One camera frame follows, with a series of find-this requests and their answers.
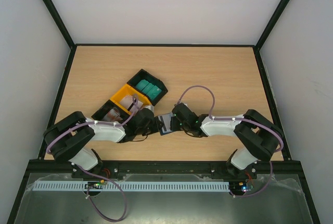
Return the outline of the blue leather card holder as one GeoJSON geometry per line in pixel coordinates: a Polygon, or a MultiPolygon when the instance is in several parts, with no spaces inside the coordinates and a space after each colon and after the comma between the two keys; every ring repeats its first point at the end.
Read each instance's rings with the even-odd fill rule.
{"type": "Polygon", "coordinates": [[[161,123],[161,125],[158,127],[160,135],[166,135],[173,132],[171,129],[172,117],[173,117],[172,113],[167,113],[157,116],[157,120],[161,123]]]}

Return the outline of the black bin with teal cards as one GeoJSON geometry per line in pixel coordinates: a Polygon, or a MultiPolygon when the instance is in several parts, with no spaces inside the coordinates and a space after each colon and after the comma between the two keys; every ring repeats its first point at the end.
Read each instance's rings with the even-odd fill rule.
{"type": "Polygon", "coordinates": [[[146,96],[152,105],[156,105],[168,92],[167,87],[158,78],[141,69],[127,82],[128,85],[146,96]]]}

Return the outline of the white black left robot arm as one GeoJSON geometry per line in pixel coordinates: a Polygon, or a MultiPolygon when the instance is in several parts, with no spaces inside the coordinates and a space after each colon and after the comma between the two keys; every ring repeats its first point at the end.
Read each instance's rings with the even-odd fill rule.
{"type": "Polygon", "coordinates": [[[69,161],[92,171],[101,164],[97,153],[85,146],[90,141],[126,143],[138,136],[159,132],[164,123],[145,107],[129,116],[123,123],[107,122],[86,118],[81,111],[75,111],[63,120],[49,127],[43,134],[47,144],[46,153],[56,162],[69,161]]]}

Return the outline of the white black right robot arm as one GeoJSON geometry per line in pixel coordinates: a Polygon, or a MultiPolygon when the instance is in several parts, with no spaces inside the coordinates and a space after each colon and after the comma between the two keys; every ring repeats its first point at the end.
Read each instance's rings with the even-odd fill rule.
{"type": "Polygon", "coordinates": [[[184,131],[195,138],[217,135],[239,138],[244,147],[235,150],[225,165],[226,173],[233,178],[240,177],[258,160],[270,161],[284,147],[281,129],[254,109],[238,116],[198,116],[186,104],[178,103],[172,110],[171,130],[184,131]]]}

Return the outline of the white red card stack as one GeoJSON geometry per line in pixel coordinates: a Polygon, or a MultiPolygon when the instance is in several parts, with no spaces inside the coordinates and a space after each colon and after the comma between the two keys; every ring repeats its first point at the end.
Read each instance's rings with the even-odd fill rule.
{"type": "Polygon", "coordinates": [[[136,110],[141,109],[143,102],[140,100],[137,100],[137,106],[135,106],[135,103],[133,101],[134,97],[131,95],[126,95],[123,99],[120,100],[120,105],[124,107],[127,111],[130,113],[135,112],[136,110]]]}

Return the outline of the red patterned card stack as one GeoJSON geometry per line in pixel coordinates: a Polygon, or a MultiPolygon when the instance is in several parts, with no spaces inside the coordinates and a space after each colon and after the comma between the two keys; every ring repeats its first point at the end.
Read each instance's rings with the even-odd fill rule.
{"type": "Polygon", "coordinates": [[[118,109],[113,107],[105,114],[103,120],[108,122],[121,121],[122,117],[118,109]]]}

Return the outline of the teal card stack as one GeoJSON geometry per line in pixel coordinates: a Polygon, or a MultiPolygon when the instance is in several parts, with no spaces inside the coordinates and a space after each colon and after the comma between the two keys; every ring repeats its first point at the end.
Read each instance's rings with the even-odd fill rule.
{"type": "Polygon", "coordinates": [[[143,94],[146,94],[146,96],[149,97],[151,100],[154,100],[162,92],[159,87],[148,82],[145,79],[139,81],[135,87],[143,94]]]}

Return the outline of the black bin with red cards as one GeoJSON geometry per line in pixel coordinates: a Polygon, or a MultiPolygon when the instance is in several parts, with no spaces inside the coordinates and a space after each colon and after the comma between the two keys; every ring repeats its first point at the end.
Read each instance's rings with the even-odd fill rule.
{"type": "Polygon", "coordinates": [[[116,105],[111,100],[107,100],[102,107],[92,115],[92,118],[99,121],[117,121],[122,123],[127,120],[129,116],[130,115],[121,109],[120,106],[116,105]]]}

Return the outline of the yellow plastic bin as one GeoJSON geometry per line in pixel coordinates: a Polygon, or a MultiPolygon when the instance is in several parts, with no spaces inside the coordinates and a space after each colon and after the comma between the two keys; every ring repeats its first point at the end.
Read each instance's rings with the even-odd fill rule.
{"type": "Polygon", "coordinates": [[[151,105],[148,97],[141,92],[137,91],[132,86],[126,84],[120,88],[116,94],[114,94],[110,100],[119,106],[126,113],[131,114],[134,111],[133,96],[136,95],[138,98],[138,107],[151,105]]]}

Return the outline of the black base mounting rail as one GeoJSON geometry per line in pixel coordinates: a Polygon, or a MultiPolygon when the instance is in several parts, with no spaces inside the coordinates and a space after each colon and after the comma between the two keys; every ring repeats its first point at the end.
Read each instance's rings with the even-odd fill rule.
{"type": "Polygon", "coordinates": [[[225,161],[101,161],[88,172],[121,179],[124,175],[203,175],[211,179],[246,180],[257,178],[255,168],[237,170],[225,161]]]}

